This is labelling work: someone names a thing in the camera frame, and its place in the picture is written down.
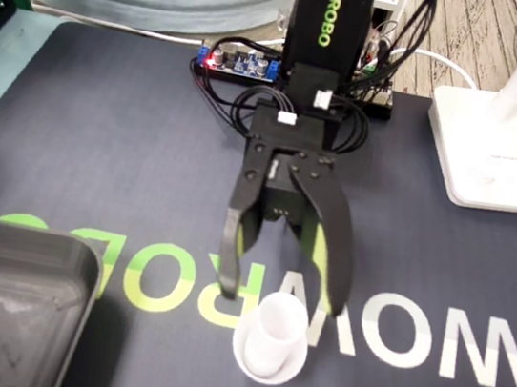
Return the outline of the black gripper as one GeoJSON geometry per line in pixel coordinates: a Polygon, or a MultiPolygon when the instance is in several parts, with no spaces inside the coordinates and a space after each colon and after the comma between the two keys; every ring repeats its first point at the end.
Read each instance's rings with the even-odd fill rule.
{"type": "Polygon", "coordinates": [[[336,155],[324,148],[326,131],[320,117],[257,105],[219,242],[217,282],[225,298],[237,297],[240,258],[256,244],[262,222],[285,218],[317,267],[326,312],[344,311],[354,236],[336,155]]]}

